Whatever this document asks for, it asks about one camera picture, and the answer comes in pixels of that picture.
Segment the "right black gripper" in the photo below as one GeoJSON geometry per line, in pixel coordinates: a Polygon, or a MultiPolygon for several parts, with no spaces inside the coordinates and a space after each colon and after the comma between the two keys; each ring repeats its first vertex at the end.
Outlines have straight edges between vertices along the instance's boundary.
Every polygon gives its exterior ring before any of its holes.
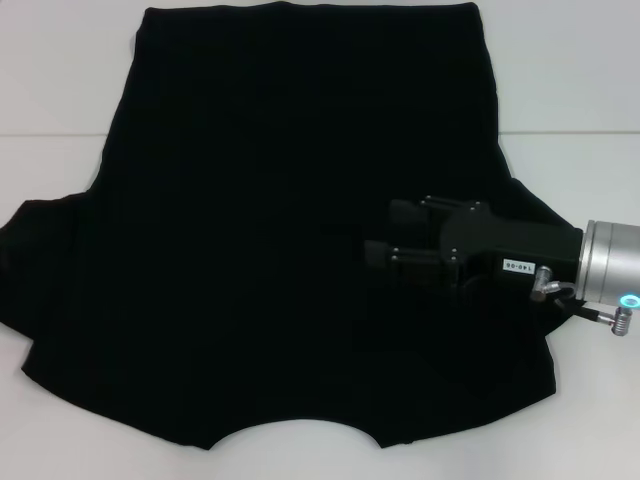
{"type": "Polygon", "coordinates": [[[509,220],[484,203],[425,196],[418,201],[393,199],[389,230],[440,233],[447,259],[434,250],[366,240],[367,268],[394,286],[450,294],[456,262],[464,279],[483,276],[517,288],[537,303],[576,295],[583,231],[570,225],[509,220]]]}

